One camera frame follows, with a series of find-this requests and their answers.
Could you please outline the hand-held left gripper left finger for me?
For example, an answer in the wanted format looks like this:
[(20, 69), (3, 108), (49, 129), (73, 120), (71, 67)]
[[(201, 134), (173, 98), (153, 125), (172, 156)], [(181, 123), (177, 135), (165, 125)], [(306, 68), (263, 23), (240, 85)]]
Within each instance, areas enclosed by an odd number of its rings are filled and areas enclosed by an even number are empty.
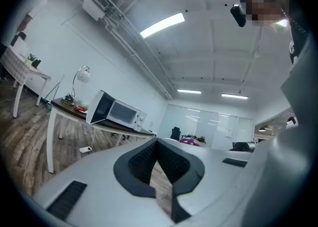
[(76, 227), (170, 227), (171, 218), (155, 198), (137, 197), (116, 180), (113, 166), (124, 153), (147, 142), (138, 140), (119, 147), (91, 153), (53, 176), (33, 200), (48, 209), (73, 181), (86, 184), (66, 223)]

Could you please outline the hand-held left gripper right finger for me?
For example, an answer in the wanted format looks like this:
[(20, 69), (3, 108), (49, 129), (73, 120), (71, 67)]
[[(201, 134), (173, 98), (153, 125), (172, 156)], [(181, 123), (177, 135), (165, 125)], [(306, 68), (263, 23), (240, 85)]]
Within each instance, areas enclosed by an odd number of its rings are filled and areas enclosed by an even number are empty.
[(242, 167), (224, 163), (223, 160), (232, 158), (248, 161), (252, 155), (250, 152), (192, 146), (168, 138), (164, 138), (164, 141), (198, 157), (205, 166), (205, 174), (196, 188), (191, 193), (177, 197), (179, 204), (192, 216), (225, 193), (230, 186), (234, 185), (242, 172)]

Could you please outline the white microwave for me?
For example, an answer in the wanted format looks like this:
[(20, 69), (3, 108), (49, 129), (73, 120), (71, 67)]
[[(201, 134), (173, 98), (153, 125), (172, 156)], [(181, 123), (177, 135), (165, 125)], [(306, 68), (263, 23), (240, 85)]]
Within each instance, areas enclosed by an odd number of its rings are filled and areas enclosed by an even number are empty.
[(86, 113), (86, 122), (104, 120), (115, 122), (137, 132), (141, 131), (147, 114), (100, 90), (92, 99)]

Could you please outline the black office chair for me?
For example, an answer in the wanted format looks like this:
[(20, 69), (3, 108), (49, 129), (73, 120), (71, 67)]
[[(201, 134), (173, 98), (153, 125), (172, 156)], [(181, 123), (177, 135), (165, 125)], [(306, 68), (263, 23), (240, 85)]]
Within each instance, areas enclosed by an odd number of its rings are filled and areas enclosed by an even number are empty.
[(170, 138), (173, 139), (173, 140), (176, 140), (176, 141), (179, 141), (180, 139), (180, 129), (178, 127), (174, 127), (172, 130), (171, 130), (171, 136)]

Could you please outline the dark wooden table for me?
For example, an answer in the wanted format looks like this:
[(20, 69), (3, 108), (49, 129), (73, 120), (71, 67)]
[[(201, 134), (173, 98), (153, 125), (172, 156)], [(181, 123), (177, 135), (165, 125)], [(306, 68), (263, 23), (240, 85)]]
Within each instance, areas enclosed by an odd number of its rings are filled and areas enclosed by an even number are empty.
[[(48, 129), (47, 129), (47, 142), (46, 142), (46, 155), (47, 155), (47, 166), (48, 171), (50, 173), (54, 173), (54, 132), (55, 132), (55, 124), (57, 115), (62, 117), (61, 124), (60, 124), (60, 132), (59, 138), (63, 138), (63, 133), (65, 131), (65, 125), (67, 120), (72, 120), (78, 123), (85, 124), (86, 115), (75, 110), (74, 107), (66, 105), (62, 102), (61, 98), (57, 98), (51, 101), (52, 109), (49, 117), (48, 122)], [(115, 133), (118, 134), (117, 140), (115, 145), (119, 146), (121, 138), (123, 135), (125, 136), (132, 136), (132, 137), (139, 137), (139, 138), (153, 138), (157, 137), (157, 133), (148, 132), (145, 129), (142, 129), (140, 132), (137, 132), (133, 129), (124, 127), (122, 125), (116, 124), (114, 122), (104, 120), (99, 123), (95, 123), (91, 125), (92, 128)]]

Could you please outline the black tripod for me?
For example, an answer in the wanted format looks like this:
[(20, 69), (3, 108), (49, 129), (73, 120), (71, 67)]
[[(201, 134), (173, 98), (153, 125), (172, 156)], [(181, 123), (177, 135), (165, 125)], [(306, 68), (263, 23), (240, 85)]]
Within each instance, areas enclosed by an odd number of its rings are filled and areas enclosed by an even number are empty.
[[(50, 103), (51, 100), (53, 100), (59, 90), (60, 84), (62, 83), (63, 79), (65, 76), (62, 76), (61, 80), (49, 91), (49, 93), (45, 96), (45, 100), (46, 102)], [(49, 100), (48, 97), (49, 95), (51, 95), (53, 93), (53, 96), (51, 97), (51, 99)]]

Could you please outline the white globe desk lamp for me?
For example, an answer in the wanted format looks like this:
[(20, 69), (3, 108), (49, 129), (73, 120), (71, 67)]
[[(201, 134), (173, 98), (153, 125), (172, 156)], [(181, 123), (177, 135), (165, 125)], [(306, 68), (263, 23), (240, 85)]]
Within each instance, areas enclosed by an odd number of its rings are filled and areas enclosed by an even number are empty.
[(77, 102), (75, 101), (75, 80), (77, 79), (78, 81), (82, 83), (87, 83), (90, 78), (90, 73), (89, 73), (89, 66), (83, 66), (81, 67), (75, 74), (72, 82), (72, 90), (71, 93), (68, 93), (64, 98), (62, 98), (62, 102), (66, 105), (69, 106), (74, 106)]

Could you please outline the white table with checkered cloth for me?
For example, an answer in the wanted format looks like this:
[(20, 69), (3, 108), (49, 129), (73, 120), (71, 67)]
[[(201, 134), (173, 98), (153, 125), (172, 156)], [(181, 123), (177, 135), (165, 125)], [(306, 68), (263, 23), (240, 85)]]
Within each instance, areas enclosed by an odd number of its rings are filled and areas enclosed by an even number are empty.
[(15, 49), (13, 49), (12, 46), (9, 46), (6, 49), (6, 51), (0, 58), (0, 62), (2, 66), (8, 71), (8, 73), (15, 79), (13, 87), (16, 88), (16, 86), (18, 85), (13, 107), (13, 118), (17, 117), (21, 93), (28, 75), (35, 75), (44, 79), (41, 90), (38, 93), (38, 99), (36, 102), (36, 106), (39, 106), (45, 85), (48, 81), (51, 80), (51, 77), (46, 75), (39, 69), (33, 67), (29, 63), (29, 60), (21, 54), (19, 54)]

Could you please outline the white air conditioner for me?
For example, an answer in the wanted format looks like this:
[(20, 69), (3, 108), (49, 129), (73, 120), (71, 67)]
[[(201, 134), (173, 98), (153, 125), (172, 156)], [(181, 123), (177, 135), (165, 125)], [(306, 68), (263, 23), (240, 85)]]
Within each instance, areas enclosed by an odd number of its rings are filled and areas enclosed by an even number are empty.
[(110, 7), (107, 0), (83, 0), (82, 8), (95, 21), (102, 19), (105, 16), (106, 10)]

